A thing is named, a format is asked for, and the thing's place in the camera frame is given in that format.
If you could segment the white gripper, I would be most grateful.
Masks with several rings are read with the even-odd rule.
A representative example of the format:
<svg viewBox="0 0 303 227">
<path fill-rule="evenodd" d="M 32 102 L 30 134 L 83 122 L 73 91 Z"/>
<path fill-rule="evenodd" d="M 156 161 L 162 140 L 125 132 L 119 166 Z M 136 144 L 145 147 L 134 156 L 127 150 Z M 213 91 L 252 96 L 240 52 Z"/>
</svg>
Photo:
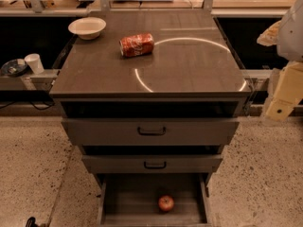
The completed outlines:
<svg viewBox="0 0 303 227">
<path fill-rule="evenodd" d="M 269 26 L 258 36 L 257 43 L 264 46 L 276 45 L 279 26 L 279 21 Z M 284 121 L 302 99 L 303 62 L 289 61 L 279 72 L 274 99 L 269 103 L 265 116 L 274 121 Z"/>
</svg>

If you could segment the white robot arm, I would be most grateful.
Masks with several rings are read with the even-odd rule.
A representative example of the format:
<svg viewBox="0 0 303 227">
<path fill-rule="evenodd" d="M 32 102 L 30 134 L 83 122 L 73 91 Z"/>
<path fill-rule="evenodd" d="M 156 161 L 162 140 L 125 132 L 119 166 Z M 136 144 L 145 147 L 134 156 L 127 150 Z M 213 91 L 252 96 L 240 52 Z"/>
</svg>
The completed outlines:
<svg viewBox="0 0 303 227">
<path fill-rule="evenodd" d="M 284 121 L 303 99 L 303 0 L 296 0 L 282 19 L 269 26 L 257 38 L 264 46 L 276 46 L 277 54 L 288 61 L 264 114 Z"/>
</svg>

